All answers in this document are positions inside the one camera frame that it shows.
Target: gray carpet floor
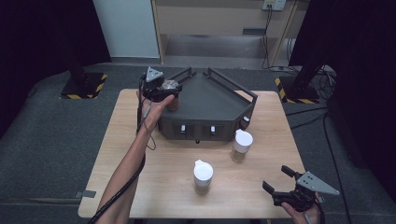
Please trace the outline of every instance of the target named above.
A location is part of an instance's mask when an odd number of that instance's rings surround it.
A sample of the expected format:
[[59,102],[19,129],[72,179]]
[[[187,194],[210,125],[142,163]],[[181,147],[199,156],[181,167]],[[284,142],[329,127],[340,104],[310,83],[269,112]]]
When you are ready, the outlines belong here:
[[[181,68],[154,67],[172,76]],[[76,191],[84,190],[98,150],[105,135],[119,92],[138,87],[146,66],[102,64],[87,71],[108,75],[97,99],[62,100],[60,91],[69,79],[67,72],[38,82],[0,142],[0,223],[86,223],[78,216]],[[203,71],[204,68],[193,68]],[[275,78],[290,74],[267,70],[219,69],[252,91],[277,91]],[[318,89],[319,78],[312,83]],[[285,113],[326,106],[282,104]],[[323,115],[326,109],[288,116],[290,127]],[[292,130],[306,170],[336,189],[342,196],[325,196],[323,209],[327,223],[396,223],[396,205],[370,170],[358,169],[349,160],[331,118],[326,130],[332,144],[341,183],[337,178],[332,154],[326,142],[323,120]],[[54,198],[57,203],[37,203],[28,198]],[[149,219],[147,223],[186,223],[179,219]],[[272,223],[292,223],[290,219],[273,219]],[[249,223],[244,219],[198,219],[194,223]]]

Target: human arm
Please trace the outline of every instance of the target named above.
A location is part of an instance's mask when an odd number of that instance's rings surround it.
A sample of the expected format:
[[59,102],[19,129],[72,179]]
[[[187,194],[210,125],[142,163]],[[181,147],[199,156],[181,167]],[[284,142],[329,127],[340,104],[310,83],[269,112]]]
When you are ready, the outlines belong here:
[[312,207],[309,210],[302,213],[297,212],[288,203],[282,203],[281,206],[291,216],[294,224],[319,224],[320,212],[318,206],[315,203],[312,205]]
[[[147,116],[143,118],[144,124],[141,125],[134,141],[129,150],[121,160],[119,166],[111,176],[102,199],[99,203],[98,210],[115,195],[128,182],[131,176],[136,173],[138,167],[143,160],[145,150],[150,138],[151,132],[154,130],[158,119],[160,118],[164,108],[174,100],[174,96],[166,97],[162,102],[151,103],[149,100],[142,101],[143,113]],[[127,223],[131,210],[134,194],[137,187],[137,179],[132,185],[103,213],[97,220],[97,223]]]

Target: cup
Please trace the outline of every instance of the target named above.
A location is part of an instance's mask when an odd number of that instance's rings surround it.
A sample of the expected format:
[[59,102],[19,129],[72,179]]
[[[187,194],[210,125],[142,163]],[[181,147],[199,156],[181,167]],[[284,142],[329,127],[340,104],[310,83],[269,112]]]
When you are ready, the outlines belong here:
[[209,192],[210,182],[212,181],[213,168],[204,161],[198,160],[194,167],[194,189],[199,194]]
[[233,149],[231,151],[231,158],[236,162],[244,161],[252,143],[253,137],[250,133],[240,129],[236,130],[235,140],[233,141]]
[[169,105],[166,106],[166,109],[168,109],[171,112],[174,112],[178,110],[179,105],[180,102],[178,98],[175,98]]

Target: hand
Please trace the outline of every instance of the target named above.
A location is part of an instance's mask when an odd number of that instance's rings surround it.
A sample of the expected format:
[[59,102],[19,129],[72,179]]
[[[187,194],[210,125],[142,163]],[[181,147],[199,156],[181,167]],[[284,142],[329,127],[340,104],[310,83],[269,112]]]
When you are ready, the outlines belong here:
[[[136,96],[137,98],[139,98],[139,91],[136,91]],[[159,103],[154,103],[142,96],[140,101],[143,102],[142,120],[144,121],[144,124],[143,123],[141,124],[142,128],[140,128],[140,130],[143,129],[146,130],[148,133],[151,133],[154,130],[155,125],[158,119],[160,118],[161,114],[163,113],[165,107],[170,103],[172,103],[174,99],[175,99],[174,95],[169,95],[165,99],[163,99],[163,101]],[[147,117],[143,118],[148,108],[149,111]]]
[[288,203],[282,203],[281,206],[285,211],[291,216],[293,219],[294,224],[309,224],[306,222],[304,213],[308,215],[308,217],[311,219],[312,224],[318,224],[319,223],[319,208],[317,207],[316,204],[313,204],[312,207],[305,211],[305,212],[297,212],[293,207],[291,207],[290,204]]

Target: metal bracket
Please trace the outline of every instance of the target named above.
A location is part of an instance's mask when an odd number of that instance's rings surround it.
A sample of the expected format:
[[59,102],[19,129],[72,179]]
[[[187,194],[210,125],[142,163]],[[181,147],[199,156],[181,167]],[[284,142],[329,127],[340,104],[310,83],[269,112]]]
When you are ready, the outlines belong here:
[[150,81],[155,80],[158,77],[162,77],[162,76],[163,76],[163,72],[157,71],[157,70],[152,69],[151,67],[149,67],[147,75],[146,75],[146,81],[150,82]]
[[311,174],[309,171],[305,172],[298,180],[297,184],[312,191],[317,191],[320,193],[328,193],[332,195],[339,195],[340,191],[334,189],[332,186],[326,184],[321,179],[317,178],[315,175]]

